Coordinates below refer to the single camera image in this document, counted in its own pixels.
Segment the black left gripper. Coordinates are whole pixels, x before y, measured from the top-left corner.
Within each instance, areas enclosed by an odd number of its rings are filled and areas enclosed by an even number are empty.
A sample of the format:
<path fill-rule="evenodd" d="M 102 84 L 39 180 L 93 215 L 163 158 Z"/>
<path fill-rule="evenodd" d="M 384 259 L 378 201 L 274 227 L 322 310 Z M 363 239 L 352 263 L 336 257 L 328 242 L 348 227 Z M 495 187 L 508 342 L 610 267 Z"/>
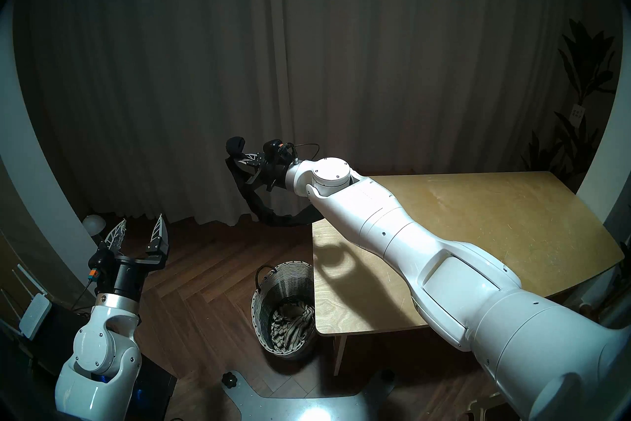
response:
<path fill-rule="evenodd" d="M 126 233 L 126 219 L 119 222 L 107 235 L 107 250 L 97 250 L 88 261 L 97 270 L 95 294 L 112 293 L 133 301 L 140 301 L 144 281 L 152 271 L 162 270 L 169 256 L 167 225 L 160 214 L 151 234 L 148 257 L 133 259 L 121 255 Z"/>

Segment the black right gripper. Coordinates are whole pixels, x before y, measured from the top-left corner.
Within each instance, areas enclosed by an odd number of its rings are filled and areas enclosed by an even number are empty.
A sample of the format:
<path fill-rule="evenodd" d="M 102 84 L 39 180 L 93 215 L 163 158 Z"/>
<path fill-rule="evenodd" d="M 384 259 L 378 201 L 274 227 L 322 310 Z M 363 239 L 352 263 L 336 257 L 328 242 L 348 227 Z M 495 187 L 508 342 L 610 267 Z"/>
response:
<path fill-rule="evenodd" d="M 270 140 L 263 145 L 262 153 L 242 153 L 236 157 L 238 164 L 249 167 L 242 171 L 244 185 L 262 185 L 271 192 L 275 187 L 286 189 L 286 174 L 296 161 L 296 150 L 293 143 L 281 140 Z"/>

